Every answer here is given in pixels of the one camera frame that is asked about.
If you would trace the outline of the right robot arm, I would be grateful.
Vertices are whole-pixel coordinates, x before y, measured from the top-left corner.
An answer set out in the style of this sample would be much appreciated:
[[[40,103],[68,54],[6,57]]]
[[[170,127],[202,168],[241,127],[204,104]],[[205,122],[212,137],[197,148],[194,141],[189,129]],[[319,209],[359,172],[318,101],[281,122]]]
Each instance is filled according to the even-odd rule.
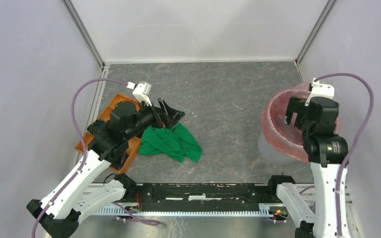
[[[290,97],[285,124],[302,132],[303,148],[314,176],[315,210],[301,197],[295,183],[273,176],[267,188],[272,202],[282,201],[295,224],[297,238],[349,238],[345,178],[347,141],[335,133],[339,104],[329,98]]]

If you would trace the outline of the grey plastic trash bin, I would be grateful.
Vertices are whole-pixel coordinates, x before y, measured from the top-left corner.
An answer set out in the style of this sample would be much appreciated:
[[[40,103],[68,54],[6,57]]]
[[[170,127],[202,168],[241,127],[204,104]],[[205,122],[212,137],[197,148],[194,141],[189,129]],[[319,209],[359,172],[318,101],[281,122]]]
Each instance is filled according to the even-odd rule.
[[[260,115],[257,146],[269,162],[286,166],[296,161],[322,167],[340,164],[348,145],[339,136],[339,104],[329,84],[299,84],[276,93]]]

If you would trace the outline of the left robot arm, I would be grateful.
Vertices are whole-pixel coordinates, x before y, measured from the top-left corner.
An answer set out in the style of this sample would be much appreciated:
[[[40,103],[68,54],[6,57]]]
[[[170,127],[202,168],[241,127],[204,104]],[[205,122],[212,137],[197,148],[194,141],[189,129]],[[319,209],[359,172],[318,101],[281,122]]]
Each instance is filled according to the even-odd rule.
[[[63,181],[41,200],[32,199],[27,210],[36,224],[53,238],[68,238],[91,214],[109,203],[132,201],[136,196],[135,183],[125,174],[100,189],[83,196],[94,179],[111,165],[121,166],[128,142],[145,129],[173,128],[185,112],[169,107],[158,99],[155,107],[131,101],[121,101],[111,110],[109,120],[87,145],[83,157]]]

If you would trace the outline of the red plastic trash bag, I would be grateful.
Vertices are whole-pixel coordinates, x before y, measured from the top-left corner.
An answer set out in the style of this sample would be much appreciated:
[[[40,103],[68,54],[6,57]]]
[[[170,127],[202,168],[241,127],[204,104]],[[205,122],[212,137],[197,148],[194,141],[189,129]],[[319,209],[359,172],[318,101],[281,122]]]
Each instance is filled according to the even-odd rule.
[[[310,94],[308,87],[307,83],[302,83],[279,91],[260,115],[262,132],[258,139],[258,149],[273,164],[285,166],[295,162],[308,162],[301,131],[293,124],[283,123],[290,97],[306,99]]]

